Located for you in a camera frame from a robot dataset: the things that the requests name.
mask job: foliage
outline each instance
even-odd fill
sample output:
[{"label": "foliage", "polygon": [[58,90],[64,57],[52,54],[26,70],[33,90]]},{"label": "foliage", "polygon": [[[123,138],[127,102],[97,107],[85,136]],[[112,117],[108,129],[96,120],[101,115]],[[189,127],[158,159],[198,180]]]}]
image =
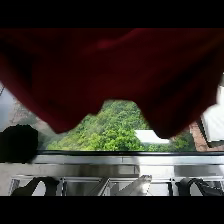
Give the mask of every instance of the foliage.
[{"label": "foliage", "polygon": [[60,140],[51,142],[48,150],[77,151],[195,151],[191,134],[186,131],[170,140],[171,144],[143,145],[134,130],[149,130],[137,105],[129,101],[107,101],[97,116],[83,121]]}]

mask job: glass pane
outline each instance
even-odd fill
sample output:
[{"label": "glass pane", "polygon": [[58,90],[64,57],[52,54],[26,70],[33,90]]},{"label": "glass pane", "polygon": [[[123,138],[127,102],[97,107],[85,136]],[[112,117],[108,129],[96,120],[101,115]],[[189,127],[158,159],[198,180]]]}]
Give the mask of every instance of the glass pane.
[{"label": "glass pane", "polygon": [[171,139],[158,138],[134,102],[109,100],[97,116],[86,116],[73,130],[55,134],[7,89],[0,91],[0,131],[29,124],[39,131],[40,150],[196,152],[209,148],[197,123]]}]

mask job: dark red fabric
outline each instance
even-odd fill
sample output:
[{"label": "dark red fabric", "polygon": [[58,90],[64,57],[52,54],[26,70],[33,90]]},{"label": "dark red fabric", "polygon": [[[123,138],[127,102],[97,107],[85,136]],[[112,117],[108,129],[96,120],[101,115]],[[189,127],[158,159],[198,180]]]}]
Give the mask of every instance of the dark red fabric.
[{"label": "dark red fabric", "polygon": [[224,29],[0,29],[0,80],[57,133],[108,99],[137,103],[158,136],[215,103]]}]

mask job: forest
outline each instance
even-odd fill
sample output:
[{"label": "forest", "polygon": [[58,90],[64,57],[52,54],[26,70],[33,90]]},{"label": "forest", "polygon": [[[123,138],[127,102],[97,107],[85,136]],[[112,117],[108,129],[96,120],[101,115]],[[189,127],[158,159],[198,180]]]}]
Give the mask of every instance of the forest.
[{"label": "forest", "polygon": [[66,134],[45,142],[47,150],[76,151],[196,151],[188,130],[170,139],[170,144],[142,144],[135,130],[150,130],[141,111],[134,102],[107,101],[97,116],[86,116]]}]

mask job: window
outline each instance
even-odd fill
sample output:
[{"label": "window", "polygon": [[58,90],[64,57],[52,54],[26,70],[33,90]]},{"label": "window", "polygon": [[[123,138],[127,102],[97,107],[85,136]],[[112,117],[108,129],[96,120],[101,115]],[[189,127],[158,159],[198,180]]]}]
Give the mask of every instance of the window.
[{"label": "window", "polygon": [[86,116],[73,130],[55,134],[47,123],[27,110],[7,89],[0,96],[0,131],[29,124],[37,129],[40,150],[63,151],[209,151],[197,123],[171,139],[158,138],[134,102],[109,100],[97,116]]}]

